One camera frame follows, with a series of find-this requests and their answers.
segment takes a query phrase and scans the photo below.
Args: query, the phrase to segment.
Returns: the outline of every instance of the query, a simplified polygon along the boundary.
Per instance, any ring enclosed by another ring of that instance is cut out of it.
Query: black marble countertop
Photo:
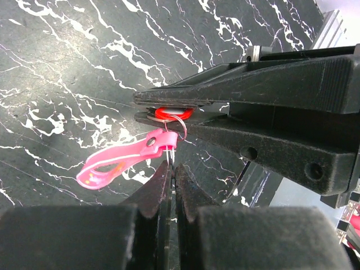
[[[322,26],[313,0],[15,0],[0,14],[1,212],[121,202],[162,159],[96,191],[75,176],[98,149],[152,130],[133,120],[135,91],[242,61],[250,45],[308,49]],[[176,161],[220,203],[244,166],[192,136]],[[254,189],[237,195],[249,205]]]

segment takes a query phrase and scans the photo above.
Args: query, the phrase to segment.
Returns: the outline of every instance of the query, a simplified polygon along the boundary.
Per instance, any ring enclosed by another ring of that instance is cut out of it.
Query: red plastic piece
[[[179,114],[179,112],[176,112],[176,110],[179,109],[161,107],[155,111],[155,117],[162,120],[174,120],[174,118],[171,116],[172,114],[174,114],[180,117],[182,120],[186,120],[190,118],[192,113],[195,111],[195,109],[185,109],[185,111],[182,114]]]

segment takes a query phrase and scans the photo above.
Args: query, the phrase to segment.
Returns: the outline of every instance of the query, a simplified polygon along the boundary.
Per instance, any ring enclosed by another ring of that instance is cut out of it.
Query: pink plastic object
[[[90,190],[97,190],[110,184],[132,165],[146,159],[162,156],[163,151],[176,149],[178,134],[162,129],[147,134],[146,139],[127,145],[110,146],[91,155],[76,176],[78,183]],[[118,163],[109,172],[98,172],[97,168]]]

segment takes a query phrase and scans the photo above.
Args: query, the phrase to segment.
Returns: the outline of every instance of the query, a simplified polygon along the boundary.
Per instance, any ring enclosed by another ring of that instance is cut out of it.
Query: metal ring
[[[185,141],[185,139],[187,137],[187,128],[186,128],[185,122],[180,117],[178,117],[177,115],[170,114],[169,116],[171,116],[171,117],[175,118],[176,120],[178,120],[180,122],[180,124],[182,125],[182,127],[184,128],[184,137],[182,139],[178,139],[178,141]],[[165,122],[165,129],[166,129],[166,131],[169,131],[168,126],[167,126],[167,122]]]

